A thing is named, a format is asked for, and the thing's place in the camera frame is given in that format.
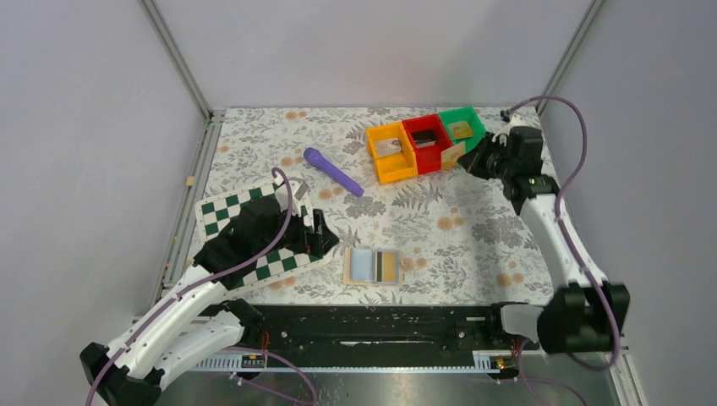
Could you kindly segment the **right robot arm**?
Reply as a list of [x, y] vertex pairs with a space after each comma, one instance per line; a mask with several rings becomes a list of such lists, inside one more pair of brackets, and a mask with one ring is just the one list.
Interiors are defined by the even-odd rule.
[[548, 354], [616, 351], [630, 294], [624, 284], [607, 280], [577, 236], [558, 183], [543, 171], [543, 146], [539, 129], [511, 126], [486, 134], [458, 161], [477, 178], [501, 181], [554, 288], [547, 304], [492, 306], [491, 321], [500, 334], [528, 338]]

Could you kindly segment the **gold striped credit card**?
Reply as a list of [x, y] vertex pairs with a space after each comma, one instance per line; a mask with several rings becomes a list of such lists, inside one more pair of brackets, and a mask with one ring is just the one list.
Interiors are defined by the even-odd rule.
[[457, 165], [457, 161], [466, 153], [465, 144], [458, 142], [441, 152], [441, 170], [447, 170]]

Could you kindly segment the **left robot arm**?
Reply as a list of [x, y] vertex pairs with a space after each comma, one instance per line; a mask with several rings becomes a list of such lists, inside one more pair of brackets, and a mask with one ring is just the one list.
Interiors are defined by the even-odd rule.
[[108, 344], [90, 343], [79, 359], [91, 404], [153, 405], [177, 377], [215, 352], [234, 344], [254, 344], [264, 317], [243, 299], [227, 299], [237, 286], [267, 279], [259, 260], [280, 250], [290, 259], [328, 254], [340, 239], [324, 214], [307, 216], [273, 197], [251, 200], [195, 255], [170, 293], [138, 323]]

